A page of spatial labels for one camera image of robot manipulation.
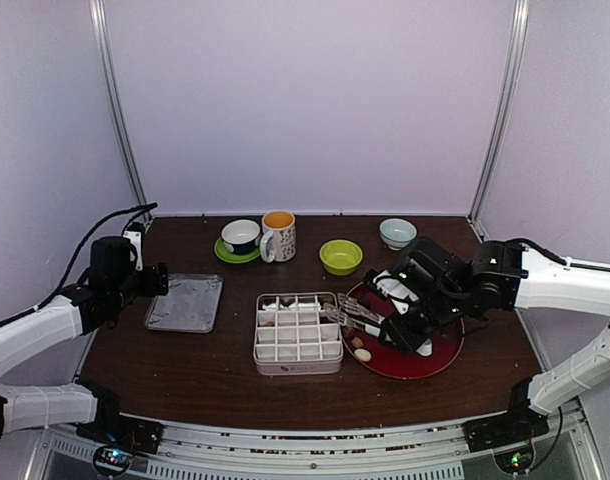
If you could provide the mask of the dark cup chocolate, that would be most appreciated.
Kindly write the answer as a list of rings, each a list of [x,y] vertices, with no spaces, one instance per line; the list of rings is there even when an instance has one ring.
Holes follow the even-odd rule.
[[[279,307],[280,308],[290,308],[295,303],[295,299],[293,297],[281,297],[279,299]]]

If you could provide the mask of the dark white-lined cup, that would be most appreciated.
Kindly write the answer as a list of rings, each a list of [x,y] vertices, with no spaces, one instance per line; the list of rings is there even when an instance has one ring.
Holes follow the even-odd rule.
[[[256,221],[248,219],[234,220],[225,225],[220,234],[226,246],[240,253],[247,252],[259,246],[261,227]]]

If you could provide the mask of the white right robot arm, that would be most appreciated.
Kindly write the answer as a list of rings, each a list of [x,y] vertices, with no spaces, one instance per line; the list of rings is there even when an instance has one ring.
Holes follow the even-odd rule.
[[[550,332],[572,343],[568,355],[514,386],[497,423],[504,440],[520,440],[536,417],[610,378],[610,264],[562,257],[526,238],[485,241],[465,261],[419,237],[365,284],[393,303],[381,339],[402,353],[465,317],[518,311],[554,321]]]

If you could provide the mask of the silver divided tin box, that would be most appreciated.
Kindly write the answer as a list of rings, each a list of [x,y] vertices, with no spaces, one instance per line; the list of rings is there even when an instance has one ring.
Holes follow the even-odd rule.
[[[280,308],[281,297],[293,297]],[[263,294],[256,300],[253,359],[259,374],[302,376],[333,374],[344,356],[341,328],[324,316],[321,298],[331,292]]]

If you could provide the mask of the left aluminium frame post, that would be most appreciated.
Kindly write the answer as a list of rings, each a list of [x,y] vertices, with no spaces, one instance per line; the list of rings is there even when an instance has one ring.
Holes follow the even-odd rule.
[[[128,185],[139,205],[148,203],[141,176],[136,164],[132,143],[129,137],[127,122],[120,98],[118,79],[115,71],[109,28],[107,24],[106,5],[102,0],[89,2],[92,29],[95,35],[103,72],[105,89],[109,101],[110,118],[114,128],[121,162],[125,168]]]

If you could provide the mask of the white metal tongs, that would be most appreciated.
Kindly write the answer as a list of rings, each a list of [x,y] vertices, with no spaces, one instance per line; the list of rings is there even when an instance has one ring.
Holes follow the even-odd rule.
[[[391,301],[394,312],[388,316],[377,314],[367,307],[366,302],[360,302],[356,297],[349,294],[337,295],[337,306],[326,304],[323,306],[324,316],[327,320],[339,326],[359,326],[368,333],[374,331],[380,333],[380,323],[390,315],[410,315],[413,307],[420,306],[420,298],[416,293],[406,287],[399,279],[392,276],[389,271],[380,273],[370,271],[364,282],[368,292],[380,295],[385,301]],[[417,335],[426,336],[429,342],[431,335],[424,332],[423,328],[415,330]]]

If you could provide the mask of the red round tray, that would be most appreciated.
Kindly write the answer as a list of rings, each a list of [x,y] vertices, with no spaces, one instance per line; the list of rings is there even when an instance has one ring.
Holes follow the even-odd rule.
[[[368,370],[397,380],[419,380],[434,376],[447,369],[459,356],[464,344],[465,325],[459,319],[444,333],[434,332],[429,342],[417,352],[401,354],[379,344],[378,332],[368,333],[359,326],[342,326],[341,336],[347,353]],[[362,348],[352,345],[360,338]],[[369,362],[358,360],[354,351],[365,349],[372,355]]]

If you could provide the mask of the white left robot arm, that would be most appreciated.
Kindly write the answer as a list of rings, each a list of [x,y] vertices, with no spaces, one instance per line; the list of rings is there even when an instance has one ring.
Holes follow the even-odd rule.
[[[130,221],[121,235],[94,241],[89,267],[76,283],[0,323],[0,439],[18,430],[79,424],[97,441],[133,440],[118,396],[94,382],[21,387],[1,379],[55,345],[116,324],[135,299],[168,293],[167,265],[144,263],[145,231],[143,223]]]

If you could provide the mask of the aluminium front rail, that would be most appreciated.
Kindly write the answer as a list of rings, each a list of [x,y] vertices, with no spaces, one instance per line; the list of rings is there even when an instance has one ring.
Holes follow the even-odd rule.
[[[505,479],[500,464],[533,448],[529,479],[603,479],[583,410],[568,404],[550,432],[473,451],[459,420],[350,430],[263,430],[165,421],[158,450],[126,479]]]

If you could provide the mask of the bunny print tin lid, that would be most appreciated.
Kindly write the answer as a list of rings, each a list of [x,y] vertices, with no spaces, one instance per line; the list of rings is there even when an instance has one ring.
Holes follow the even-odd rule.
[[[210,333],[215,325],[224,280],[217,274],[170,274],[169,291],[148,308],[151,331]]]

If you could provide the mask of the white patterned mug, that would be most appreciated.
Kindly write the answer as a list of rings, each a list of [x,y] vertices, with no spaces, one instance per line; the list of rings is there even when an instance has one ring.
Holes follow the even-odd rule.
[[[259,250],[265,263],[287,262],[296,255],[296,219],[291,212],[266,213],[261,226]]]

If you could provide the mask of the green saucer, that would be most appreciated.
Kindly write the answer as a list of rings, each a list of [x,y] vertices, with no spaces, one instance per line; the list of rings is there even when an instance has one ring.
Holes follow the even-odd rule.
[[[261,256],[258,247],[244,253],[240,253],[234,248],[229,249],[222,238],[219,238],[215,242],[214,254],[219,260],[229,264],[245,264],[252,262]]]

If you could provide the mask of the right aluminium frame post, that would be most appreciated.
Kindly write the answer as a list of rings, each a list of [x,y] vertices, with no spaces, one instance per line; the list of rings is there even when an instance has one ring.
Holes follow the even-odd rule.
[[[523,63],[529,26],[529,12],[530,2],[528,0],[516,0],[514,2],[506,61],[496,113],[492,123],[483,168],[468,215],[468,219],[474,227],[478,227],[481,223],[484,204],[491,188],[494,170],[500,158]]]

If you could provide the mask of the aluminium frame post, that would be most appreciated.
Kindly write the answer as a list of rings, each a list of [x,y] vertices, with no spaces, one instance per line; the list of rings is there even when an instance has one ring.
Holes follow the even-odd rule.
[[[92,29],[95,35],[103,72],[105,89],[109,101],[110,118],[114,128],[121,162],[125,168],[128,185],[139,205],[148,203],[141,176],[136,164],[132,143],[129,137],[127,122],[120,98],[118,79],[115,71],[109,28],[107,24],[106,5],[102,0],[89,2]]]
[[[494,170],[500,158],[523,63],[529,26],[529,12],[530,2],[528,0],[516,0],[514,2],[506,61],[496,113],[492,123],[483,168],[468,215],[468,219],[474,227],[478,227],[481,223],[484,204],[491,188]]]

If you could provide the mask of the lime green bowl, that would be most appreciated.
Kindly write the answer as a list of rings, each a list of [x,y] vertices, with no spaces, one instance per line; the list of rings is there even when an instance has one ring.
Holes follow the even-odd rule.
[[[329,274],[348,276],[354,273],[361,264],[363,251],[352,241],[335,239],[321,246],[319,258]]]

